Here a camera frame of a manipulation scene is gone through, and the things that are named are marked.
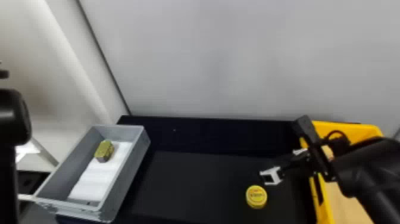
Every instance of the white wall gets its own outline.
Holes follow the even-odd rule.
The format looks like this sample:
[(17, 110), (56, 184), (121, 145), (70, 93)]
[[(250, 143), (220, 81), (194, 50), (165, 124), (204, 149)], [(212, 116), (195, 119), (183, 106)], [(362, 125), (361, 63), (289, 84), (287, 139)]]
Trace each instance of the white wall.
[(399, 1), (80, 2), (132, 113), (399, 126)]
[[(77, 59), (45, 1), (2, 1), (0, 30), (2, 68), (11, 72), (9, 80), (0, 80), (0, 88), (15, 88), (23, 94), (33, 136), (58, 160), (90, 125), (112, 123), (123, 114), (119, 106), (120, 114), (104, 109), (107, 104), (89, 75), (96, 70), (85, 70), (88, 66)], [(86, 56), (99, 58), (95, 51)], [(115, 86), (110, 83), (105, 88)], [(35, 166), (29, 169), (42, 170), (45, 164)]]

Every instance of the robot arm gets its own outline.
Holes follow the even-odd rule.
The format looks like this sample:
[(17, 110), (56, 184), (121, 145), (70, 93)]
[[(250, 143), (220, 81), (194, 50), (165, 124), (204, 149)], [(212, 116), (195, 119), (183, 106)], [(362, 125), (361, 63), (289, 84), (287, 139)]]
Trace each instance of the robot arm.
[[(319, 172), (326, 182), (337, 181), (342, 194), (356, 197), (374, 223), (400, 223), (400, 142), (371, 138), (350, 145), (340, 131), (334, 131), (342, 134), (340, 138), (320, 139), (308, 116), (294, 121), (293, 128), (310, 147), (293, 156), (288, 166), (260, 172), (266, 185), (279, 184), (288, 169), (306, 167), (310, 176)], [(332, 149), (333, 160), (328, 160), (323, 145)]]

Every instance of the black pole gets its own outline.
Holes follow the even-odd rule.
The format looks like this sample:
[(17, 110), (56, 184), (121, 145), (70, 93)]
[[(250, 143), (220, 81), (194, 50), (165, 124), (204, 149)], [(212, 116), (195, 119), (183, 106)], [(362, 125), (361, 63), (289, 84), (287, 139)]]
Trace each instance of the black pole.
[(0, 155), (0, 177), (2, 196), (0, 200), (0, 223), (18, 224), (19, 202), (15, 148), (6, 147)]

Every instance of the small yellow object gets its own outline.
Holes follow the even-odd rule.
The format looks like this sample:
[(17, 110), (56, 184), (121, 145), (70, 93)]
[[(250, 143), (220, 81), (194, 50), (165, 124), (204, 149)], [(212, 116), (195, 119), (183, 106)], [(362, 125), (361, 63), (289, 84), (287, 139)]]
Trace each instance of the small yellow object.
[(114, 146), (112, 145), (111, 141), (104, 140), (100, 142), (99, 147), (95, 152), (95, 158), (100, 163), (105, 163), (110, 159), (113, 152), (114, 152)]
[(253, 209), (262, 209), (267, 203), (267, 198), (267, 192), (258, 185), (247, 188), (246, 201)]

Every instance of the gray wall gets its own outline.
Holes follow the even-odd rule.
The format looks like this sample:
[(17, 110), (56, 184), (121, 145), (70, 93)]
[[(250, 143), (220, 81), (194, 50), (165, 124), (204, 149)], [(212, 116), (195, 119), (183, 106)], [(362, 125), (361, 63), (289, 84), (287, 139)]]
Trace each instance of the gray wall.
[(80, 2), (133, 114), (399, 126), (399, 1)]

